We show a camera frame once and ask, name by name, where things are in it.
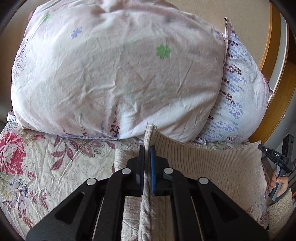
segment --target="black gripper frame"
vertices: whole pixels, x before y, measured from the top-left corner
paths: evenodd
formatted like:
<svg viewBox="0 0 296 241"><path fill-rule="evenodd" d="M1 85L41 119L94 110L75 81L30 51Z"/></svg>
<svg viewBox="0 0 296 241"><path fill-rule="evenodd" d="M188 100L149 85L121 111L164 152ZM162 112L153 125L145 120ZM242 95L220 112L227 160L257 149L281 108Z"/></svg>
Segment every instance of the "black gripper frame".
<svg viewBox="0 0 296 241"><path fill-rule="evenodd" d="M269 240L267 231L210 180L166 169L167 159L158 157L154 146L149 153L152 193L170 196L175 240Z"/></svg>
<svg viewBox="0 0 296 241"><path fill-rule="evenodd" d="M277 177L282 177L286 175L286 173L292 172L294 168L294 164L291 162L291 156L293 151L293 145L294 145L294 137L290 134L288 134L283 139L283 145L282 145L282 152L279 153L276 150L269 149L262 144L258 145L258 149L261 150L266 157L271 160L275 165L279 166L279 172L277 173ZM269 197L272 200L272 203L276 203L281 198L283 198L286 193L289 191L287 190L284 192L281 196L277 197L277 194L281 188L281 183L277 183L276 187L271 190L269 193Z"/></svg>
<svg viewBox="0 0 296 241"><path fill-rule="evenodd" d="M125 196L141 196L143 181L140 146L126 168L104 180L86 180L28 232L26 241L120 240Z"/></svg>

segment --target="blue gripper pad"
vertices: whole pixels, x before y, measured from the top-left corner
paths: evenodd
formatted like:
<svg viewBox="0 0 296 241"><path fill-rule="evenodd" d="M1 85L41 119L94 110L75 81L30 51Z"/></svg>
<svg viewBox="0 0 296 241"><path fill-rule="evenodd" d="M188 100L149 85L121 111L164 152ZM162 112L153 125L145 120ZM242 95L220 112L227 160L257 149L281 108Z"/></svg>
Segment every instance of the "blue gripper pad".
<svg viewBox="0 0 296 241"><path fill-rule="evenodd" d="M155 178L155 148L150 148L150 162L151 162L151 183L152 194L155 194L156 190L156 178Z"/></svg>

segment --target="white pillow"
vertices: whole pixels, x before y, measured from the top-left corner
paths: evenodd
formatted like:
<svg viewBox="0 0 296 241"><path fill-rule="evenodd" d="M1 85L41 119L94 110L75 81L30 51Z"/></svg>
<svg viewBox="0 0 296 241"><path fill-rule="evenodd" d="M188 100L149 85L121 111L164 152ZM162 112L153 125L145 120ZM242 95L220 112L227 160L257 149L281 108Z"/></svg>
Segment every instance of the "white pillow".
<svg viewBox="0 0 296 241"><path fill-rule="evenodd" d="M199 143L242 143L255 132L265 115L272 91L227 19L228 50L222 85Z"/></svg>
<svg viewBox="0 0 296 241"><path fill-rule="evenodd" d="M175 140L193 140L219 93L223 35L171 7L99 2L36 9L12 70L19 126L125 139L154 123Z"/></svg>

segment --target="beige wall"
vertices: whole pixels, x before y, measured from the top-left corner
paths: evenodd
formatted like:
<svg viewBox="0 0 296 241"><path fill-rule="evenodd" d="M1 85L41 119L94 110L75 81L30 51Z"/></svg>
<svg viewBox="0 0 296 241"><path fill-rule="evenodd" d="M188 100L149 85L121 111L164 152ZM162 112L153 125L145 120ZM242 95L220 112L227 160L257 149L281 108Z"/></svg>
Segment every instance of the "beige wall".
<svg viewBox="0 0 296 241"><path fill-rule="evenodd" d="M15 14L0 37L0 121L11 110L11 68L27 26L29 13L47 0L28 0ZM169 0L180 10L195 13L220 31L229 17L240 40L260 65L265 50L270 10L268 0Z"/></svg>

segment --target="cable knit fabric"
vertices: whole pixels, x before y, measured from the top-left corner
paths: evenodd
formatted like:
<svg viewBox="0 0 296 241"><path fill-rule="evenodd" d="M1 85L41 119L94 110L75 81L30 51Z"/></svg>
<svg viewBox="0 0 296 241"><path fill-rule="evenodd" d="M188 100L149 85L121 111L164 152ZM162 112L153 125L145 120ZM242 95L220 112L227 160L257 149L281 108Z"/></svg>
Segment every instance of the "cable knit fabric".
<svg viewBox="0 0 296 241"><path fill-rule="evenodd" d="M181 171L189 178L197 179L202 176L209 178L244 210L258 202L266 190L261 165L262 153L258 150L259 143L224 151L207 150L208 147L198 149L162 135L154 125L147 127L144 139L146 160L149 147L155 145L157 155L166 158L170 167ZM139 240L173 240L170 198L150 195L149 178L150 164L146 161L144 192L140 206ZM270 209L272 217L280 217L284 211L286 219L290 217L292 212L289 210L292 204L287 201L289 198L292 202L292 197L286 196L272 206ZM272 221L270 233L277 233L279 230L274 231L277 220L275 218Z"/></svg>
<svg viewBox="0 0 296 241"><path fill-rule="evenodd" d="M115 171L125 168L128 160L137 155L137 152L117 149L114 160ZM123 210L121 241L138 240L141 200L141 197L126 197Z"/></svg>

